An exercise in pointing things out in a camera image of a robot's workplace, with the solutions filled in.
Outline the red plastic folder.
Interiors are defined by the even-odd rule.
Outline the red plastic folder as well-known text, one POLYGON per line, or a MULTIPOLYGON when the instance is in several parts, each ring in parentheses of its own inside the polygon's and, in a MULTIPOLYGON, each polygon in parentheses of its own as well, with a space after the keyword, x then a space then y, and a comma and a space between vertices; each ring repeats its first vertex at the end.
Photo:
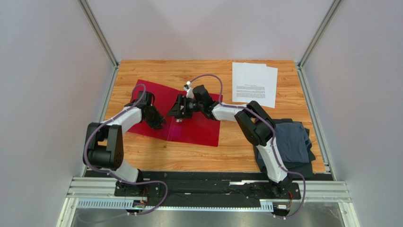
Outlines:
POLYGON ((156 96, 156 108, 164 116, 166 124, 162 129, 154 130, 142 122, 132 126, 128 132, 167 141, 218 146, 220 121, 209 120, 201 112, 194 113, 191 119, 184 119, 182 122, 177 122, 174 117, 167 115, 177 95, 184 95, 185 91, 142 79, 139 79, 137 84, 144 84, 146 90, 156 96))

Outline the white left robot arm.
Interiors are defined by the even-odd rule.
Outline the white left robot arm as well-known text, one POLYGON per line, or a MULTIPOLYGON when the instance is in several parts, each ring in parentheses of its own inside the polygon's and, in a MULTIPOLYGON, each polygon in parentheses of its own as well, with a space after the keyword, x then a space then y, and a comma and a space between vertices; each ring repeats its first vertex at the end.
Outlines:
POLYGON ((142 172, 124 159, 123 135, 143 122, 153 130, 163 128, 165 119, 154 106, 154 101, 154 94, 141 91, 137 99, 125 105, 111 119, 90 123, 83 151, 84 164, 96 172, 111 175, 119 182, 142 184, 142 172))

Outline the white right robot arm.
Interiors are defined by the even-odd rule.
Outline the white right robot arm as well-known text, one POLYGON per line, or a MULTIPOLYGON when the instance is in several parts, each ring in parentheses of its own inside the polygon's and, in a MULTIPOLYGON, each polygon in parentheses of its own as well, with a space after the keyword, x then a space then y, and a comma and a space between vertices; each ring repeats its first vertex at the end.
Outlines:
POLYGON ((275 123, 256 101, 246 105, 228 105, 213 100, 203 85, 195 88, 186 85, 184 88, 186 95, 177 96, 168 116, 190 119, 193 113, 200 112, 210 120, 237 122, 245 138, 257 147, 269 180, 280 191, 290 186, 292 178, 276 144, 275 123))

